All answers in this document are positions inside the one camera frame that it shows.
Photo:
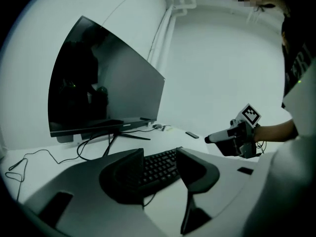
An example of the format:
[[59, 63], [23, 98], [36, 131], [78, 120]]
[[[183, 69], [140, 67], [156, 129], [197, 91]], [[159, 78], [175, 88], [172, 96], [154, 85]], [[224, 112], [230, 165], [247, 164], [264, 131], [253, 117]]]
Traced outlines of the black monitor with thin stand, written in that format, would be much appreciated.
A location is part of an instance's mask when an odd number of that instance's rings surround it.
[[82, 16], [57, 55], [49, 84], [50, 136], [119, 134], [157, 120], [164, 77], [119, 37]]

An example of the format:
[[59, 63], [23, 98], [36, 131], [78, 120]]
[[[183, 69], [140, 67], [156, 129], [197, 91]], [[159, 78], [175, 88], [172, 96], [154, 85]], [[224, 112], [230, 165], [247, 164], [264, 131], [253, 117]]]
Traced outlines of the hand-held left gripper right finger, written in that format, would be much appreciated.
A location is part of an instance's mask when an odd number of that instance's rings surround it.
[[178, 148], [176, 166], [188, 191], [180, 231], [186, 235], [225, 210], [248, 182], [256, 163]]

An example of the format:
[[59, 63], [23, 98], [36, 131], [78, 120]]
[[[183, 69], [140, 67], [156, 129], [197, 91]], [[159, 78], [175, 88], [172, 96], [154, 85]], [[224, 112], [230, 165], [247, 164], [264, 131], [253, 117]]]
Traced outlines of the person's black printed t-shirt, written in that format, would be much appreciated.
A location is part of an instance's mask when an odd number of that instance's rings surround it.
[[285, 17], [281, 29], [284, 56], [284, 96], [301, 79], [316, 57], [316, 32], [293, 18]]

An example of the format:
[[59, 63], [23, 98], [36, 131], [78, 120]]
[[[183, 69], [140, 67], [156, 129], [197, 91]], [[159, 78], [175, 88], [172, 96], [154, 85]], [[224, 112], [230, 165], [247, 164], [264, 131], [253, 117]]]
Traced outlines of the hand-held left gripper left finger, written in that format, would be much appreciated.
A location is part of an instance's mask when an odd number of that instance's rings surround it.
[[144, 212], [143, 157], [138, 148], [75, 164], [24, 205], [68, 237], [167, 237]]

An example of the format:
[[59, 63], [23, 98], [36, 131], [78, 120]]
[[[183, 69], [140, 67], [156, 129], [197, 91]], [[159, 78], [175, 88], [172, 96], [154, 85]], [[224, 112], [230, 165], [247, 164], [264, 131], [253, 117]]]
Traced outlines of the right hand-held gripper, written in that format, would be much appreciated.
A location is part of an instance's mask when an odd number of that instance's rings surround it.
[[204, 138], [205, 143], [215, 144], [223, 156], [240, 156], [242, 158], [256, 157], [256, 145], [254, 142], [255, 127], [261, 115], [247, 104], [231, 120], [231, 129], [212, 133]]

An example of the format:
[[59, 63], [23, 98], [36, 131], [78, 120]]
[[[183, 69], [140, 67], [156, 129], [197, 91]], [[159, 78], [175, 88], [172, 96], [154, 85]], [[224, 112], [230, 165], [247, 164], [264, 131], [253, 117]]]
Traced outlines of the white wall pipes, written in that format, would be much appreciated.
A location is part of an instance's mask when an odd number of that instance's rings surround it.
[[166, 10], [147, 58], [147, 61], [158, 71], [163, 68], [163, 60], [168, 53], [176, 19], [187, 15], [189, 9], [195, 9], [196, 7], [196, 0], [190, 0], [189, 3], [186, 3], [185, 0], [179, 0], [179, 4], [172, 3]]

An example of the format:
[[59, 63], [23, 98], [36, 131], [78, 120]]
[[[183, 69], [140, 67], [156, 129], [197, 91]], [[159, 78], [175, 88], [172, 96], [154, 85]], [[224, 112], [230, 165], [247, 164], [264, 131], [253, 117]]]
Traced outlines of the person's right forearm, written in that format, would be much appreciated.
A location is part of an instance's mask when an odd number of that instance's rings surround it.
[[253, 140], [257, 142], [286, 142], [295, 139], [298, 131], [292, 119], [272, 126], [259, 126], [254, 130]]

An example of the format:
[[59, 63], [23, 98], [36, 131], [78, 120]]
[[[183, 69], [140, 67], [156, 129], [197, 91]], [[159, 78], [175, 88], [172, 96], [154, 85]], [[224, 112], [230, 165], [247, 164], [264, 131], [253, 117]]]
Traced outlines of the black computer keyboard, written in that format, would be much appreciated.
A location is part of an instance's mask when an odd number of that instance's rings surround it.
[[177, 150], [144, 157], [143, 173], [139, 180], [139, 191], [144, 197], [154, 195], [180, 179], [176, 166]]

